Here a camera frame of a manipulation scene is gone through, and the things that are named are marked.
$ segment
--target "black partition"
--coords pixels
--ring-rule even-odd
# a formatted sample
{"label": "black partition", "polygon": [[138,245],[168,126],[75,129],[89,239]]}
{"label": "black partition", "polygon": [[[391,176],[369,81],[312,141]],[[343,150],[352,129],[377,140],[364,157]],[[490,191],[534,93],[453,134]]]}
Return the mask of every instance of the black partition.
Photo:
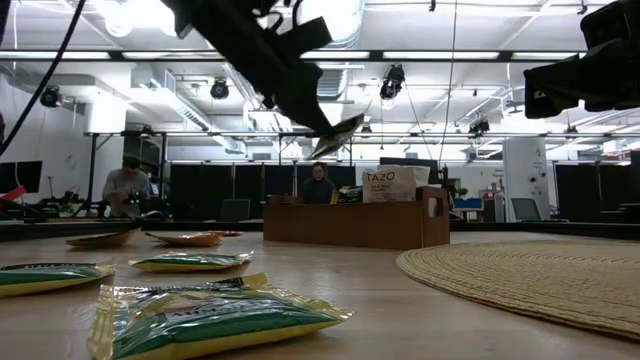
{"label": "black partition", "polygon": [[250,217],[262,218],[263,194],[263,166],[262,165],[236,165],[235,167],[235,198],[251,201]]}
{"label": "black partition", "polygon": [[595,222],[600,217],[600,189],[596,167],[556,165],[560,216],[575,222]]}
{"label": "black partition", "polygon": [[[302,183],[311,177],[312,168],[296,167],[300,192]],[[337,189],[355,185],[355,167],[329,166],[328,170]],[[248,199],[251,218],[258,219],[267,196],[293,195],[293,184],[293,165],[172,165],[170,202],[176,219],[217,220],[223,200]]]}
{"label": "black partition", "polygon": [[604,211],[618,210],[620,204],[637,200],[630,166],[600,165],[600,188]]}
{"label": "black partition", "polygon": [[603,211],[633,202],[631,168],[618,165],[556,165],[560,216],[574,222],[605,221]]}
{"label": "black partition", "polygon": [[216,220],[233,196],[231,166],[172,165],[170,202],[176,218]]}

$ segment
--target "air duct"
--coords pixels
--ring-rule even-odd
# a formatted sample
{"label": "air duct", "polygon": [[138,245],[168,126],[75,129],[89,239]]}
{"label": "air duct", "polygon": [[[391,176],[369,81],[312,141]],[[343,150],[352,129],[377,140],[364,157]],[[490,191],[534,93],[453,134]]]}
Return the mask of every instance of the air duct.
{"label": "air duct", "polygon": [[[298,23],[324,17],[333,42],[330,49],[354,49],[360,40],[364,18],[364,0],[305,0],[300,6]],[[333,63],[336,67],[347,63]],[[318,100],[335,101],[347,87],[349,70],[324,70],[318,83]]]}
{"label": "air duct", "polygon": [[[176,114],[183,119],[195,124],[202,131],[216,133],[223,130],[216,127],[209,121],[209,118],[202,114],[195,105],[177,93],[176,79],[168,70],[154,71],[149,65],[138,65],[131,72],[131,87],[146,88],[152,91],[155,96],[162,97],[162,101],[167,104]],[[214,135],[213,140],[225,148],[229,154],[245,154],[246,144],[230,138]]]}

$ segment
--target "green and yellow packet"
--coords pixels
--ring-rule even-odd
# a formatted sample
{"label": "green and yellow packet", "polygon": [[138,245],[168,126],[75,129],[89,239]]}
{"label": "green and yellow packet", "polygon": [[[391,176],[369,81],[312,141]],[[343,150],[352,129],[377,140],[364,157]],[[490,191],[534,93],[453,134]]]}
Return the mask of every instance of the green and yellow packet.
{"label": "green and yellow packet", "polygon": [[122,246],[128,243],[137,232],[138,229],[133,229],[116,234],[67,240],[67,245],[71,245],[77,248],[110,248]]}
{"label": "green and yellow packet", "polygon": [[352,315],[272,287],[264,274],[186,287],[103,285],[89,350],[97,360],[191,359],[302,336]]}
{"label": "green and yellow packet", "polygon": [[115,272],[113,261],[90,263],[41,263],[0,268],[0,297],[59,289],[101,279]]}
{"label": "green and yellow packet", "polygon": [[252,257],[253,251],[238,255],[171,252],[146,260],[132,260],[129,265],[148,272],[191,272],[226,269],[242,265]]}
{"label": "green and yellow packet", "polygon": [[174,246],[212,247],[220,245],[220,242],[222,241],[222,239],[220,239],[220,235],[213,231],[181,236],[160,236],[151,233],[145,233],[145,235],[152,237],[160,242],[164,242],[167,245]]}

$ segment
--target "round jute rug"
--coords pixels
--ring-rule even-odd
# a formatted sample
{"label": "round jute rug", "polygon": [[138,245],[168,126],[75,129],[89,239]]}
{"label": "round jute rug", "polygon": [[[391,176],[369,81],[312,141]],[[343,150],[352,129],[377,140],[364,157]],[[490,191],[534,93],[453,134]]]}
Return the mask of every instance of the round jute rug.
{"label": "round jute rug", "polygon": [[476,302],[640,340],[640,244],[447,245],[407,251],[397,265]]}

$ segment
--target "computer screen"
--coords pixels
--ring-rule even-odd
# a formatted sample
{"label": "computer screen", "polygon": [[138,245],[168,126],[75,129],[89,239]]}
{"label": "computer screen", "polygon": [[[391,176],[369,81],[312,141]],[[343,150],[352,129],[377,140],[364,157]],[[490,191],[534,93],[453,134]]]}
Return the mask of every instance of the computer screen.
{"label": "computer screen", "polygon": [[540,220],[538,206],[533,199],[511,199],[516,220]]}
{"label": "computer screen", "polygon": [[2,163],[0,164],[0,194],[6,194],[20,185],[24,185],[27,193],[37,193],[40,191],[41,175],[42,161]]}

